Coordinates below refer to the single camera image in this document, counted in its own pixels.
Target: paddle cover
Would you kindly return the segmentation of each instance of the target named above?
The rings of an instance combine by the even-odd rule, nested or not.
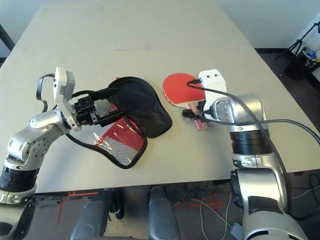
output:
[[[134,121],[146,137],[155,138],[171,128],[171,117],[146,81],[126,76],[110,83],[109,88],[119,89],[110,101],[119,109],[130,108],[126,117]]]

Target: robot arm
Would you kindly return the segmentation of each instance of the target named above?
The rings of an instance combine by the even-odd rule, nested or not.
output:
[[[74,87],[73,74],[57,67],[53,80],[57,108],[34,116],[8,143],[0,177],[1,240],[20,240],[27,235],[35,211],[33,196],[37,175],[50,145],[71,129],[80,131],[82,125],[97,124],[103,127],[125,115],[126,109],[103,117],[96,113],[94,102],[110,98],[117,89],[91,91],[71,105],[68,100],[73,96]]]
[[[204,87],[210,86],[211,82],[216,81],[215,78],[222,78],[217,70],[204,71],[199,75]],[[259,121],[266,120],[263,104],[256,94],[238,98]],[[217,93],[206,92],[203,111],[207,119],[219,122],[253,121],[239,102]],[[268,125],[230,125],[228,130],[232,140],[232,161],[237,167],[231,171],[232,198],[238,207],[244,209],[243,239],[307,240],[299,224],[285,213],[286,184],[280,163],[267,138]]]

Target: wire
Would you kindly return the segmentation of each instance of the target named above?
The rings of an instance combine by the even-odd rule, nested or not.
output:
[[[316,196],[316,192],[315,192],[315,189],[319,188],[320,184],[318,184],[317,186],[313,186],[313,184],[312,184],[312,176],[316,177],[318,182],[320,183],[320,177],[318,175],[316,175],[314,173],[310,174],[309,175],[309,185],[310,185],[311,188],[308,191],[305,191],[300,196],[293,197],[292,199],[299,199],[299,198],[303,197],[304,195],[306,195],[307,193],[312,192],[312,195],[313,195],[314,201],[316,202],[317,208],[314,209],[313,211],[310,211],[309,213],[307,213],[304,216],[293,216],[292,215],[292,217],[295,220],[303,221],[303,220],[309,219],[309,218],[315,216],[316,214],[320,213],[320,203],[319,203],[319,200],[318,200],[318,198]]]
[[[202,203],[203,205],[207,206],[212,212],[215,213],[215,215],[218,216],[218,218],[220,218],[223,222],[225,222],[229,227],[232,227],[230,223],[228,223],[226,220],[224,220],[223,217],[221,217],[212,207],[210,207],[208,204],[206,204],[205,202],[201,201],[201,200],[198,200],[198,199],[194,199],[194,198],[190,198],[190,200],[193,200],[193,201],[197,201],[199,203]]]
[[[193,89],[199,89],[199,90],[203,90],[203,91],[213,92],[213,93],[216,93],[216,94],[221,94],[221,95],[225,95],[227,97],[232,98],[233,100],[235,100],[236,102],[238,102],[241,105],[241,107],[252,117],[252,119],[254,121],[258,122],[258,119],[257,119],[256,115],[250,110],[250,108],[240,98],[238,98],[237,96],[232,95],[230,93],[227,93],[227,92],[191,85],[191,84],[196,84],[196,83],[200,83],[200,82],[201,81],[199,79],[198,80],[193,80],[193,81],[187,82],[186,85],[188,87],[190,87],[190,88],[193,88]],[[261,123],[257,123],[257,125],[260,128],[261,132],[263,133],[264,137],[267,138],[269,144],[271,145],[272,150],[273,150],[276,158],[278,159],[278,162],[279,162],[280,167],[282,169],[282,173],[283,173],[283,177],[284,177],[284,181],[285,181],[285,186],[286,186],[287,211],[288,211],[289,214],[291,214],[292,213],[292,200],[291,200],[291,190],[292,189],[291,189],[290,177],[289,177],[289,175],[287,173],[287,170],[286,170],[285,165],[284,165],[284,163],[283,163],[283,161],[281,159],[281,156],[280,156],[278,150],[276,149],[276,146],[274,145],[274,143],[271,141],[269,135],[267,134],[267,131],[262,127]]]
[[[211,211],[213,211],[224,223],[225,223],[225,229],[224,229],[224,235],[223,237],[221,238],[221,240],[224,240],[226,235],[227,235],[227,227],[229,226],[230,228],[232,227],[230,223],[228,223],[228,210],[229,210],[229,206],[230,206],[230,202],[231,202],[231,198],[232,198],[232,193],[230,193],[230,197],[229,197],[229,202],[228,202],[228,205],[226,207],[226,210],[225,210],[225,220],[223,219],[223,217],[221,217],[219,215],[219,213],[217,213],[213,208],[211,208],[208,204],[206,204],[204,202],[206,196],[204,196],[202,198],[202,200],[198,200],[198,199],[194,199],[194,198],[190,198],[190,200],[193,200],[193,201],[196,201],[196,202],[199,202],[201,203],[200,204],[200,219],[201,219],[201,229],[202,229],[202,233],[205,237],[206,240],[209,240],[206,232],[205,232],[205,228],[204,228],[204,219],[203,219],[203,216],[202,216],[202,205],[205,205],[207,206]],[[177,203],[175,203],[172,208],[174,208],[175,206],[177,206],[179,203],[181,203],[180,201],[178,201]]]
[[[299,199],[299,198],[303,197],[304,195],[306,195],[307,193],[311,192],[312,190],[315,190],[315,189],[318,189],[318,188],[320,188],[320,185],[317,185],[316,187],[313,187],[313,188],[308,188],[308,191],[305,191],[304,193],[302,193],[299,196],[294,196],[291,199]]]
[[[206,198],[206,196],[204,196],[204,197],[202,198],[201,204],[200,204],[200,219],[201,219],[201,229],[202,229],[203,236],[205,237],[206,240],[209,240],[209,238],[207,237],[206,232],[205,232],[204,219],[203,219],[203,217],[202,217],[202,205],[204,204],[205,198]]]
[[[224,235],[223,237],[221,238],[221,240],[224,240],[225,237],[226,237],[226,234],[227,234],[227,222],[228,222],[228,210],[229,210],[229,206],[230,206],[230,202],[231,202],[231,197],[232,197],[232,193],[230,192],[230,197],[229,197],[229,202],[228,202],[228,206],[226,207],[226,210],[225,210],[225,228],[224,228]]]
[[[175,204],[172,206],[172,208],[174,209],[175,206],[177,206],[179,203],[181,203],[181,201],[178,201],[177,203],[175,203]]]

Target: red tape mark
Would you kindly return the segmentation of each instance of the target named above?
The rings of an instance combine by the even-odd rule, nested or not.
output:
[[[60,207],[59,207],[59,216],[58,216],[58,224],[60,224],[60,222],[61,222],[61,215],[62,215],[62,206],[63,206],[63,204],[64,204],[64,200],[63,199],[61,199],[60,200]]]
[[[212,195],[213,203],[216,203],[217,201],[216,201],[215,192],[213,191],[213,192],[211,193],[211,195]],[[217,207],[217,205],[214,205],[214,208],[215,208],[216,212],[218,213],[218,207]]]

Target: table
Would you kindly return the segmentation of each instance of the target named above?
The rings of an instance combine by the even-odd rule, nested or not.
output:
[[[43,107],[35,98],[38,78],[56,66],[74,73],[75,91],[105,88],[116,77],[146,80],[173,126],[148,139],[145,153],[130,169],[60,137],[44,158],[38,193],[229,179],[234,166],[227,128],[198,131],[182,118],[182,109],[162,93],[163,80],[172,73],[198,76],[218,69],[228,92],[257,93],[268,119],[289,118],[315,130],[211,0],[51,1],[42,5],[0,69],[0,164],[11,136]],[[47,99],[52,98],[48,82],[43,86]],[[288,172],[320,168],[319,147],[305,131],[284,123],[270,124],[269,130]]]

